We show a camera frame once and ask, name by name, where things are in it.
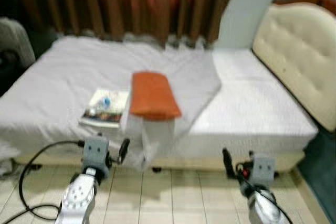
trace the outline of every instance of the tile floor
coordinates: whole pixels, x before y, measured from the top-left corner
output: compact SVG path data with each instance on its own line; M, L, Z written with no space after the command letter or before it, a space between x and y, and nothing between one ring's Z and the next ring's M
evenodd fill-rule
M24 194L30 205L59 204L68 182L79 167L43 167L25 178ZM317 224L291 176L278 177L272 190L294 224ZM0 223L23 210L17 178L0 181ZM55 216L53 209L41 209ZM12 223L44 224L25 214ZM90 224L249 224L247 200L238 182L223 172L151 170L144 173L116 168L103 181Z

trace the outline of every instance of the white wall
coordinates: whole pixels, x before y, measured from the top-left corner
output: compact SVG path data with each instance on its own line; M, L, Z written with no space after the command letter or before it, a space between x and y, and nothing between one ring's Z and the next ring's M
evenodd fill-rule
M215 48L250 47L272 0L230 0L221 21Z

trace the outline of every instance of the bed frame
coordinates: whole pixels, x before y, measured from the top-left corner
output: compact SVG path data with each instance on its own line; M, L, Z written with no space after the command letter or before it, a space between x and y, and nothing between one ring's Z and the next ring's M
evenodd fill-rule
M336 127L336 0L275 0L257 31L255 55L277 76L308 113L329 131ZM26 163L30 156L19 157ZM277 155L276 170L291 170L304 152ZM246 156L233 156L245 161ZM80 164L42 155L40 164ZM223 170L221 159L160 158L153 166Z

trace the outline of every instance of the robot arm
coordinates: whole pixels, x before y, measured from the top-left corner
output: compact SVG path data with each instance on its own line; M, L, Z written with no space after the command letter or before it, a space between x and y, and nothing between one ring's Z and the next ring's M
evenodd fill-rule
M112 159L106 137L99 135L85 140L82 174L76 174L66 189L55 224L89 224L98 186L109 177L112 162L122 164L129 143L129 139L124 140L118 158Z
M251 224L292 224L268 189L274 180L275 159L252 152L250 157L251 161L237 164L235 174L231 155L227 149L223 149L227 175L238 179L240 192L248 199Z

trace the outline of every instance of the tufted headboard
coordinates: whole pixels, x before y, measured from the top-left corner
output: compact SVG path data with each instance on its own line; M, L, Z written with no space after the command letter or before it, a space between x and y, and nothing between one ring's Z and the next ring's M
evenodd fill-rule
M335 0L328 1L335 7ZM336 18L332 9L318 6L315 1L289 2L278 1L269 6L254 39L253 51L311 116L333 131Z

